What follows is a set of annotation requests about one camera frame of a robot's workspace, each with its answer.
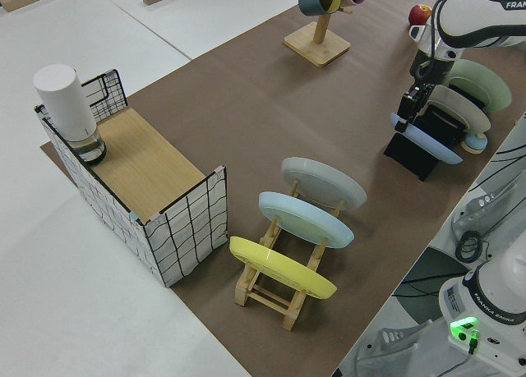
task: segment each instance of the yellow plate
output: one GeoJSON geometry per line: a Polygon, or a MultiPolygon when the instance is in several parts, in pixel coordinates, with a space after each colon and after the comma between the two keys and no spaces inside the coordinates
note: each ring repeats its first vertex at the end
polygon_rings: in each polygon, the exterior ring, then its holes
{"type": "Polygon", "coordinates": [[[307,266],[241,237],[230,237],[230,252],[254,269],[311,297],[327,299],[336,286],[307,266]]]}

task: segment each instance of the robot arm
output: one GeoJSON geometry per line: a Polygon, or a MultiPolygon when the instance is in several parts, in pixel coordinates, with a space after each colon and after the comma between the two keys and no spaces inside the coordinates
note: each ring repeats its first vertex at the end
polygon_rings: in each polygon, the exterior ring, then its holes
{"type": "Polygon", "coordinates": [[[526,0],[439,0],[436,26],[454,48],[500,45],[526,36],[526,0]]]}
{"type": "Polygon", "coordinates": [[[464,48],[506,46],[526,37],[526,0],[438,0],[410,69],[396,131],[404,132],[464,48]]]}
{"type": "Polygon", "coordinates": [[[441,288],[439,303],[450,325],[449,341],[509,376],[526,375],[526,232],[494,260],[441,288]]]}

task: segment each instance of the white cylinder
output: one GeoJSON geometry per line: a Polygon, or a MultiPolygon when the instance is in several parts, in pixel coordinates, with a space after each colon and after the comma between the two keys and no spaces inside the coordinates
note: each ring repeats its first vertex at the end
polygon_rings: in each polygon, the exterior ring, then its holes
{"type": "Polygon", "coordinates": [[[510,313],[526,311],[526,231],[506,252],[481,267],[479,282],[495,306],[510,313]]]}
{"type": "Polygon", "coordinates": [[[33,85],[58,133],[67,141],[81,141],[95,133],[97,124],[75,69],[54,64],[40,69],[33,85]]]}

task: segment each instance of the wooden shelf board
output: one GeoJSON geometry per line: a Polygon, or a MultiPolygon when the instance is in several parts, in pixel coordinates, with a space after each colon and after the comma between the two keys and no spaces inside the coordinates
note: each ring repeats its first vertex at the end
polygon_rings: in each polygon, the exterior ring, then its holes
{"type": "Polygon", "coordinates": [[[142,222],[205,178],[133,108],[99,124],[106,157],[93,169],[142,222]]]}

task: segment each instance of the brown mat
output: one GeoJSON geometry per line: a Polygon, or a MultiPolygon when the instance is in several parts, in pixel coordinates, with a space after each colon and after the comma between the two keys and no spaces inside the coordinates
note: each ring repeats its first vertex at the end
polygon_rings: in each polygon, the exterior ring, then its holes
{"type": "MultiPolygon", "coordinates": [[[[234,304],[242,264],[227,246],[173,286],[254,376],[330,376],[526,107],[524,52],[470,50],[465,58],[497,71],[514,93],[512,106],[492,116],[487,151],[458,149],[465,162],[441,163],[425,182],[385,157],[389,113],[412,82],[408,10],[420,2],[434,0],[366,0],[352,15],[333,15],[329,29],[351,50],[325,68],[282,43],[312,21],[295,7],[129,98],[202,172],[227,166],[231,235],[257,241],[264,233],[258,195],[288,191],[280,164],[290,156],[334,166],[368,194],[361,209],[340,215],[355,241],[328,250],[318,270],[339,290],[326,301],[307,299],[292,332],[269,308],[234,304]]],[[[304,262],[311,252],[286,234],[275,249],[304,262]]]]}

